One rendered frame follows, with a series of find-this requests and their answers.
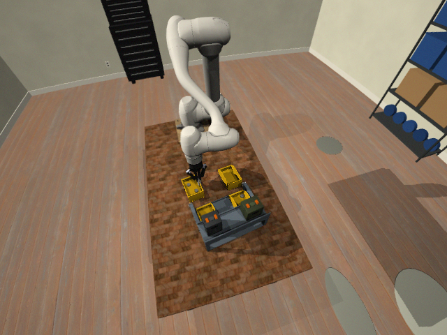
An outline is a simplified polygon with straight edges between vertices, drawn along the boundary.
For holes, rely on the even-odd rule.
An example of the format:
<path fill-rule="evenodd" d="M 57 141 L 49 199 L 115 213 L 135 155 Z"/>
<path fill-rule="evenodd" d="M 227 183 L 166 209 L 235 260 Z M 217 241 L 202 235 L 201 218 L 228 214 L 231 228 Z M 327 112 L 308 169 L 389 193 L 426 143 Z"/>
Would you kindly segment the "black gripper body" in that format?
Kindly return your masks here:
<path fill-rule="evenodd" d="M 199 164 L 196 164 L 196 165 L 189 164 L 189 168 L 190 168 L 189 170 L 192 171 L 192 172 L 194 172 L 194 170 L 196 170 L 196 172 L 198 172 L 198 169 L 199 168 L 202 169 L 202 167 L 203 167 L 202 161 Z"/>

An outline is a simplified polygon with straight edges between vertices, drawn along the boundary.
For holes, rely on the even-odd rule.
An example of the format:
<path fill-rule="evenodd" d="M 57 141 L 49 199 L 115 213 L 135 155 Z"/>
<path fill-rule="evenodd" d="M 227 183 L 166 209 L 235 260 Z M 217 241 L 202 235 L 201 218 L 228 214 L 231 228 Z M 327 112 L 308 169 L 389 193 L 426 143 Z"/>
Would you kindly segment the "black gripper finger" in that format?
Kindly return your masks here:
<path fill-rule="evenodd" d="M 190 169 L 190 168 L 189 168 L 189 169 Z M 195 176 L 193 176 L 192 173 L 191 173 L 191 171 L 190 171 L 189 169 L 186 170 L 186 173 L 187 173 L 188 175 L 190 175 L 190 177 L 191 177 L 193 180 L 196 180 L 196 181 L 198 182 L 198 185 L 200 185 L 196 170 L 194 170 L 194 174 L 195 174 Z"/>
<path fill-rule="evenodd" d="M 206 168 L 207 168 L 207 166 L 206 166 L 206 164 L 204 163 L 201 172 L 200 172 L 200 168 L 198 169 L 198 179 L 199 179 L 200 184 L 201 184 L 201 177 L 204 177 L 205 169 L 206 169 Z M 202 185 L 202 184 L 201 184 L 201 185 Z"/>

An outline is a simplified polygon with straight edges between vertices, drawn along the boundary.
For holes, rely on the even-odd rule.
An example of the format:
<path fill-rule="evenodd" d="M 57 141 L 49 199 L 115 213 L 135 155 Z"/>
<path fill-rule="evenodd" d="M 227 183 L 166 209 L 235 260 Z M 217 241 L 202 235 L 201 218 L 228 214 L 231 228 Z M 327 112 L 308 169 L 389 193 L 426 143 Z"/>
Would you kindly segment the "yellow bin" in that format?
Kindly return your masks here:
<path fill-rule="evenodd" d="M 198 185 L 196 180 L 193 180 L 191 177 L 187 177 L 187 178 L 184 178 L 181 180 L 184 185 L 186 194 L 188 195 L 189 202 L 193 202 L 195 200 L 205 197 L 204 190 L 203 190 L 201 184 Z M 190 183 L 191 185 L 187 186 L 188 183 Z M 194 191 L 196 188 L 198 189 L 197 193 Z"/>
<path fill-rule="evenodd" d="M 242 178 L 233 165 L 218 169 L 218 173 L 228 191 L 242 185 Z"/>
<path fill-rule="evenodd" d="M 200 221 L 202 221 L 202 218 L 201 218 L 202 215 L 207 214 L 207 213 L 209 213 L 211 211 L 214 211 L 214 210 L 215 210 L 215 208 L 214 208 L 212 203 L 209 203 L 209 204 L 203 205 L 203 206 L 201 206 L 199 208 L 196 208 L 196 211 L 198 212 L 198 216 L 200 218 Z"/>
<path fill-rule="evenodd" d="M 240 197 L 241 194 L 244 195 L 243 198 Z M 248 198 L 250 198 L 248 193 L 243 189 L 241 191 L 229 195 L 229 199 L 234 207 L 239 206 L 241 204 L 241 201 L 246 200 Z"/>

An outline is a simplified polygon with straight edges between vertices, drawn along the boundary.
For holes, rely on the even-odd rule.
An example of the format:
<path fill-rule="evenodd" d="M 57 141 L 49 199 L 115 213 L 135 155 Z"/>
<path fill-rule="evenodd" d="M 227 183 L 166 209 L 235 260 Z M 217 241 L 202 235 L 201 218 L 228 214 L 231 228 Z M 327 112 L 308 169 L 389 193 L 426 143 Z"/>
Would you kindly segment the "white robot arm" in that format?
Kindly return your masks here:
<path fill-rule="evenodd" d="M 179 103 L 181 124 L 176 127 L 182 129 L 181 147 L 187 162 L 196 165 L 203 153 L 230 149 L 240 139 L 238 131 L 224 122 L 230 102 L 220 94 L 219 53 L 230 40 L 230 27 L 219 17 L 186 20 L 174 15 L 168 20 L 166 40 L 177 79 L 191 95 Z M 202 54 L 206 93 L 189 74 L 189 50 L 193 48 Z M 204 132 L 203 120 L 212 120 L 208 132 Z"/>

